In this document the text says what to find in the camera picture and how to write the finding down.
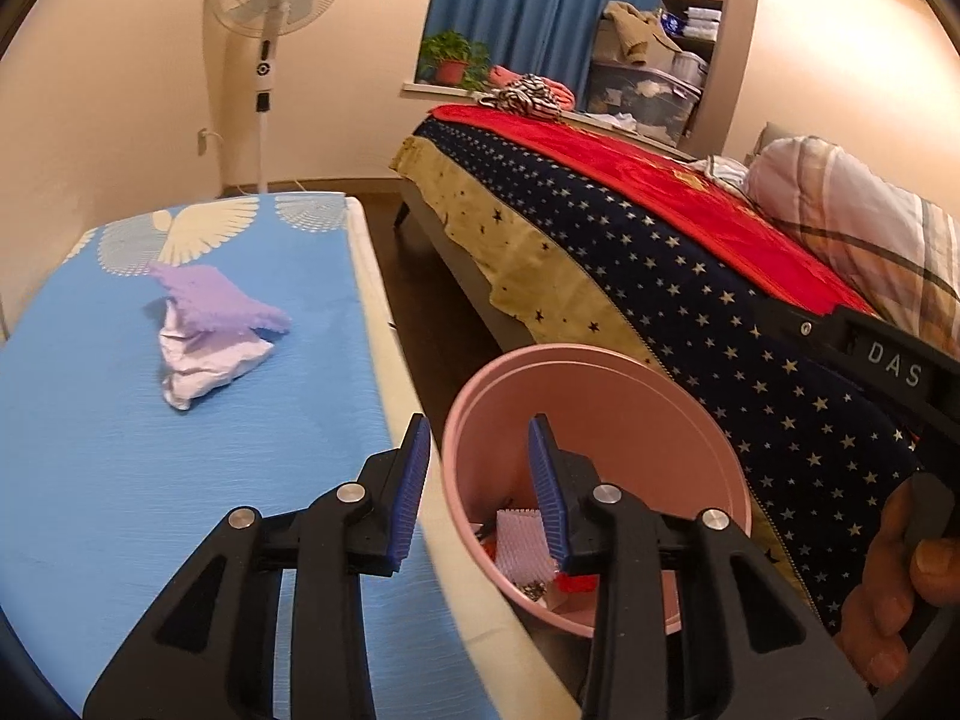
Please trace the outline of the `person's right hand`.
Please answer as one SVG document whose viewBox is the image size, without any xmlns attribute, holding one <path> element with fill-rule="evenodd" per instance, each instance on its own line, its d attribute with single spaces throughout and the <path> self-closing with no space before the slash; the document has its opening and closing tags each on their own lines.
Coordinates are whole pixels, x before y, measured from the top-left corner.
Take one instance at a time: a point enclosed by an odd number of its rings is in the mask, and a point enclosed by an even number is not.
<svg viewBox="0 0 960 720">
<path fill-rule="evenodd" d="M 890 686 L 907 672 L 908 649 L 901 631 L 910 621 L 914 602 L 958 603 L 958 539 L 921 539 L 916 548 L 910 548 L 907 530 L 916 502 L 912 479 L 887 499 L 862 582 L 841 610 L 835 644 L 874 688 Z"/>
</svg>

